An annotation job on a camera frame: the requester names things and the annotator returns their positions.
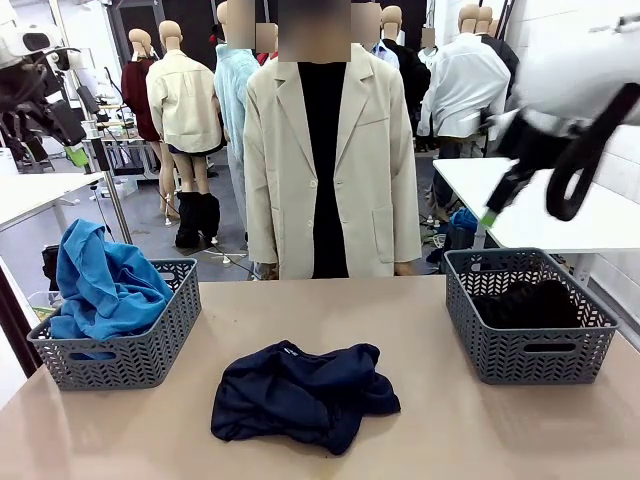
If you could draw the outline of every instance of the black jacket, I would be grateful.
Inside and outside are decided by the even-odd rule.
[[[504,40],[498,40],[491,35],[481,35],[482,43],[489,45],[498,54],[500,60],[507,66],[511,73],[511,80],[509,80],[509,89],[507,90],[507,98],[511,96],[511,89],[513,84],[516,83],[516,73],[518,72],[518,65],[520,65],[520,59],[511,49],[509,44]]]
[[[283,341],[241,358],[222,375],[211,432],[226,441],[287,435],[341,455],[363,415],[400,411],[391,383],[375,372],[379,356],[366,344],[308,355]]]
[[[420,61],[418,54],[410,48],[398,45],[390,39],[384,39],[383,42],[389,50],[398,56],[409,113],[420,110],[420,102],[429,90],[431,72]]]

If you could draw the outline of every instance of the basket handle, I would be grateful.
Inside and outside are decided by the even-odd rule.
[[[578,349],[576,342],[531,342],[527,343],[523,351],[527,355],[543,355],[553,353],[555,355],[569,355]]]
[[[86,352],[71,352],[67,355],[67,360],[73,363],[87,364],[90,362],[109,362],[116,360],[118,355],[114,352],[99,352],[99,351],[86,351]]]

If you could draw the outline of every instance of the white table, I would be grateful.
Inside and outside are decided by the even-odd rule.
[[[0,231],[53,208],[60,230],[69,226],[62,211],[61,198],[97,180],[104,174],[46,173],[0,176]]]
[[[487,212],[486,203],[510,168],[504,158],[437,160],[440,172],[458,198],[477,219]],[[547,213],[546,192],[551,171],[538,172],[498,216],[489,233],[502,248],[539,248],[549,253],[579,254],[577,280],[586,285],[597,253],[640,250],[640,205],[593,184],[582,209],[571,222]],[[474,248],[483,248],[486,230],[481,225]]]

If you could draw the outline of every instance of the white brick wall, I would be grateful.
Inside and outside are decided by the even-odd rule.
[[[470,2],[448,0],[445,43],[458,35],[458,13],[467,3]],[[499,15],[501,0],[484,4],[494,8],[494,17]],[[554,43],[570,41],[577,32],[612,24],[616,17],[633,12],[640,12],[640,0],[518,0],[506,39],[523,59],[530,47],[548,44],[553,48]],[[620,127],[606,152],[597,183],[640,203],[640,127]],[[616,235],[616,226],[607,225],[606,221],[602,219],[602,228]],[[640,322],[640,254],[599,256],[593,277]]]

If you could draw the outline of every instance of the crumpled navy cloth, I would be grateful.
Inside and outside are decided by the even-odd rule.
[[[375,372],[379,357],[373,345],[316,356],[283,341],[236,360],[218,386],[211,432],[225,441],[287,435],[341,455],[363,415],[400,412],[391,382]]]

